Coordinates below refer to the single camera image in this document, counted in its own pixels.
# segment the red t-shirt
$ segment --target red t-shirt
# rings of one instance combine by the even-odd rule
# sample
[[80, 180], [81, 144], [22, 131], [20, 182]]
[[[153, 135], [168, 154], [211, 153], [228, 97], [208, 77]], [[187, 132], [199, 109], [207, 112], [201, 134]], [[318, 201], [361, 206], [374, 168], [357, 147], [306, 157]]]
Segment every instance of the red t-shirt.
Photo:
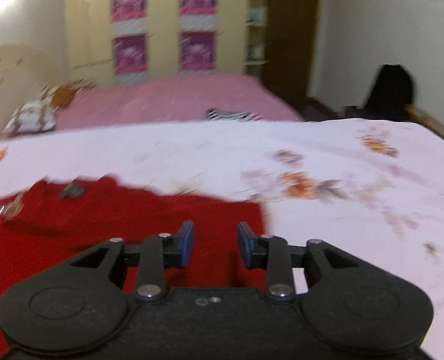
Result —
[[[67, 184], [39, 181], [22, 197], [23, 208], [11, 220], [0, 216], [0, 295], [32, 276], [106, 239], [141, 243], [149, 235], [176, 233], [184, 220], [195, 224], [187, 268], [166, 271], [167, 285], [183, 287], [263, 287], [262, 271], [244, 269], [237, 248], [237, 223], [263, 233], [260, 206], [195, 195], [158, 196], [121, 187], [109, 177], [75, 180], [85, 189], [79, 198], [59, 198]], [[0, 200], [0, 205], [15, 198]], [[130, 269], [124, 290], [133, 291]], [[0, 354], [7, 347], [0, 334]]]

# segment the white bedsheet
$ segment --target white bedsheet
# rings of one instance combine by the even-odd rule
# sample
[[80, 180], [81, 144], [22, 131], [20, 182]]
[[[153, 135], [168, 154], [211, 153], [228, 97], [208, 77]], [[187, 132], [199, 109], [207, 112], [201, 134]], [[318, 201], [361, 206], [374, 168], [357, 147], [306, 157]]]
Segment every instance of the white bedsheet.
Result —
[[[444, 360], [444, 142], [423, 127], [358, 119], [166, 123], [5, 146], [0, 197], [44, 177], [115, 174], [162, 193], [259, 200], [270, 233], [295, 245], [323, 239], [425, 290], [435, 319], [423, 347]], [[304, 292], [303, 273], [295, 278]]]

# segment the pink bedsheet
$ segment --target pink bedsheet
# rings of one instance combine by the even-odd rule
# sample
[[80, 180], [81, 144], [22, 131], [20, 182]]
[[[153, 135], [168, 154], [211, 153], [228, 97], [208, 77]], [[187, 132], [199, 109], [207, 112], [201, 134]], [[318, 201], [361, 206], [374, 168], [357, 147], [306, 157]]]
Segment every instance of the pink bedsheet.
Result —
[[185, 75], [81, 92], [57, 113], [56, 129], [204, 120], [209, 108], [256, 112], [265, 120], [302, 120], [250, 76]]

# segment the brown door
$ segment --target brown door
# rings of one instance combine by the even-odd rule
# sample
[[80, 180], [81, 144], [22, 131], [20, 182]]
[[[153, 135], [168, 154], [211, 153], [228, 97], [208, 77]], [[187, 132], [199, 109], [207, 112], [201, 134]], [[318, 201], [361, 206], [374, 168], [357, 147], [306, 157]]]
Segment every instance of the brown door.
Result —
[[318, 0], [268, 0], [262, 82], [297, 108], [305, 98], [314, 52]]

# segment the headboard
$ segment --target headboard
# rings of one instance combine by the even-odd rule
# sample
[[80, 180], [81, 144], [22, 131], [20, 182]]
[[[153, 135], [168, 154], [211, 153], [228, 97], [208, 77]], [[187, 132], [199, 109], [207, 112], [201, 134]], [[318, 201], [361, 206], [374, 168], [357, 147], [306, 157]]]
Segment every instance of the headboard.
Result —
[[19, 105], [45, 85], [64, 82], [65, 74], [43, 52], [23, 44], [0, 46], [0, 133]]

